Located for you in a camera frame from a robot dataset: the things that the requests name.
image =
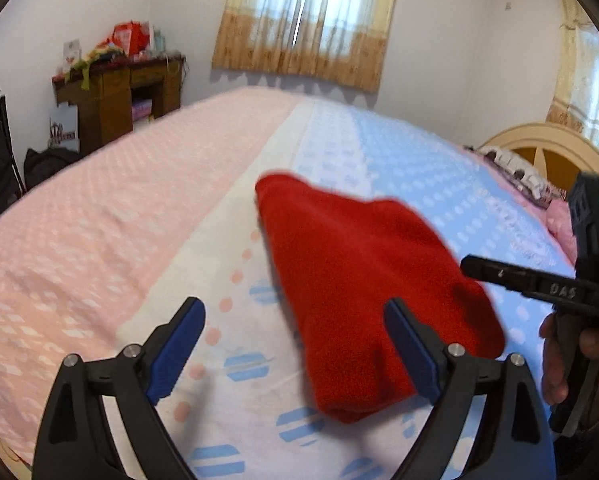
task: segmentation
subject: patterned bedding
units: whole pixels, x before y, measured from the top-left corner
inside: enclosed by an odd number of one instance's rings
[[[197,296],[206,328],[158,411],[198,478],[390,478],[430,407],[414,398],[351,426],[314,409],[254,206],[257,178],[279,168],[354,196],[403,200],[458,258],[573,274],[540,221],[434,134],[284,92],[230,92],[126,136],[0,218],[3,441],[31,461],[65,354],[116,354]],[[550,307],[487,290],[506,352],[524,354],[539,378],[537,329]],[[459,475],[481,407],[445,478]],[[120,434],[118,415],[111,426]],[[142,478],[127,441],[118,443],[128,473]]]

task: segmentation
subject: curtain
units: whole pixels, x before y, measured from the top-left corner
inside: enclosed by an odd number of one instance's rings
[[[213,68],[377,93],[394,0],[228,0]]]
[[[581,133],[599,149],[599,32],[577,0],[561,3],[561,66],[547,121]]]

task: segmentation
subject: wooden desk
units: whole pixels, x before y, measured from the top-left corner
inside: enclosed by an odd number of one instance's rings
[[[90,88],[75,73],[68,83],[54,78],[57,104],[78,107],[80,152],[88,155],[133,130],[132,102],[153,100],[159,118],[177,110],[182,102],[184,57],[143,62],[113,62],[90,67]]]

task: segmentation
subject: red cloth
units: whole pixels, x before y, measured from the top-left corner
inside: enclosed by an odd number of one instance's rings
[[[263,177],[256,195],[324,413],[355,422],[415,393],[383,326],[394,297],[446,343],[502,354],[503,330],[486,293],[404,205],[359,202],[289,174]]]

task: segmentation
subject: wall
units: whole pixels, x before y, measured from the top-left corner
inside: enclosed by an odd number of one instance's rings
[[[0,88],[7,99],[13,150],[22,166],[28,148],[48,141],[54,106],[50,79],[64,42],[79,38],[87,53],[116,23],[145,20],[149,0],[11,0],[0,14]]]
[[[491,1],[467,108],[451,140],[480,145],[512,126],[546,120],[559,69],[561,23],[559,0]]]
[[[397,0],[377,96],[300,77],[211,72],[226,0],[153,0],[150,17],[167,47],[188,58],[183,102],[258,84],[319,94],[450,135],[464,110],[490,0]]]

